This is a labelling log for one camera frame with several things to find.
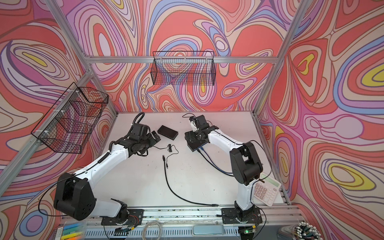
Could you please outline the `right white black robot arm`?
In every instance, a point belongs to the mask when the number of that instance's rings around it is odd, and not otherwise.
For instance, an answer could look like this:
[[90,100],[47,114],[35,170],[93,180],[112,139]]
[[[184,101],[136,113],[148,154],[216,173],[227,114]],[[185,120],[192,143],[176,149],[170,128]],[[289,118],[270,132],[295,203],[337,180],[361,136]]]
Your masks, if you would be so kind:
[[240,223],[252,219],[256,207],[252,203],[253,183],[260,178],[263,164],[253,143],[240,143],[224,134],[217,126],[209,125],[203,115],[189,117],[192,130],[185,133],[189,149],[201,152],[201,147],[213,144],[230,157],[232,175],[239,183],[234,205],[235,216]]

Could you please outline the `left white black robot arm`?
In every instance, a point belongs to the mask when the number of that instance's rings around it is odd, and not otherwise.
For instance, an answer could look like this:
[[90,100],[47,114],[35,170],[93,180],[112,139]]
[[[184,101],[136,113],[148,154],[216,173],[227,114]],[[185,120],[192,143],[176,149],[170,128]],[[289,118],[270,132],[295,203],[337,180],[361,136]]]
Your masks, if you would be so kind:
[[128,133],[110,142],[99,158],[73,174],[62,174],[56,185],[54,208],[77,221],[88,217],[111,218],[124,224],[129,218],[128,206],[116,199],[102,200],[94,196],[97,183],[114,167],[133,155],[146,157],[149,149],[161,139],[147,125],[141,124],[145,113],[136,115]]

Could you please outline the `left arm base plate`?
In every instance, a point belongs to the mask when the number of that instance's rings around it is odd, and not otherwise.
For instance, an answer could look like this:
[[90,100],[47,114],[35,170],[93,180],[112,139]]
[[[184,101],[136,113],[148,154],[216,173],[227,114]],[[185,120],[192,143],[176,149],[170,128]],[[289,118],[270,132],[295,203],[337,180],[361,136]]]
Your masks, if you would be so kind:
[[144,209],[128,209],[126,214],[115,218],[103,217],[102,226],[139,226],[142,224]]

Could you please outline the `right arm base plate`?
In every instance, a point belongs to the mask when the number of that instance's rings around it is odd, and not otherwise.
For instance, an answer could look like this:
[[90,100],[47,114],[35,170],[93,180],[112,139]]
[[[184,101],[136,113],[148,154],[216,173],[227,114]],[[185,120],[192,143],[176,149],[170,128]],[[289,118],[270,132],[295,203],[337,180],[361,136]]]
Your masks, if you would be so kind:
[[236,208],[222,208],[220,214],[224,224],[256,224],[263,222],[260,210],[256,207],[246,211]]

